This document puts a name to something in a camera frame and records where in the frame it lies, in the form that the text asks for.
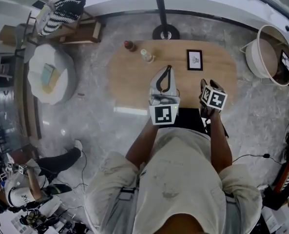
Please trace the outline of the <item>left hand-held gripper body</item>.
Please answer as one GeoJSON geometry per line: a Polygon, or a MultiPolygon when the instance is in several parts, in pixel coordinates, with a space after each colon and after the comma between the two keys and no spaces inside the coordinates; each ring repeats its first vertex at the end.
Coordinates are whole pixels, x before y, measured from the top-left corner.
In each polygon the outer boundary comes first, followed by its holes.
{"type": "Polygon", "coordinates": [[[151,95],[149,104],[149,112],[153,125],[174,124],[178,114],[180,97],[151,95]]]}

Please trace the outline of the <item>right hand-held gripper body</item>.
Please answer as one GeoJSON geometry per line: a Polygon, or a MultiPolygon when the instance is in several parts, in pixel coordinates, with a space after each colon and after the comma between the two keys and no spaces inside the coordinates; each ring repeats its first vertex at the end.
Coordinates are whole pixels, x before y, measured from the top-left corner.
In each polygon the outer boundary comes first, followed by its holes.
{"type": "Polygon", "coordinates": [[[224,109],[228,95],[217,88],[205,85],[200,96],[201,116],[211,117],[215,111],[224,109]]]}

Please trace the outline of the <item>person's right hand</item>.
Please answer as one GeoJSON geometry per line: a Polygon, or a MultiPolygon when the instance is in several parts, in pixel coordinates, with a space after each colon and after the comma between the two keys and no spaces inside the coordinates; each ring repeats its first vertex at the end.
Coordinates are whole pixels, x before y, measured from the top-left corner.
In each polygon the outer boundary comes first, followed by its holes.
{"type": "Polygon", "coordinates": [[[208,86],[207,82],[204,79],[202,79],[200,82],[200,87],[201,87],[201,94],[199,96],[200,100],[201,99],[208,100],[208,97],[213,90],[220,91],[222,93],[225,92],[224,89],[216,81],[212,79],[210,80],[211,89],[209,89],[207,86],[208,86]]]}

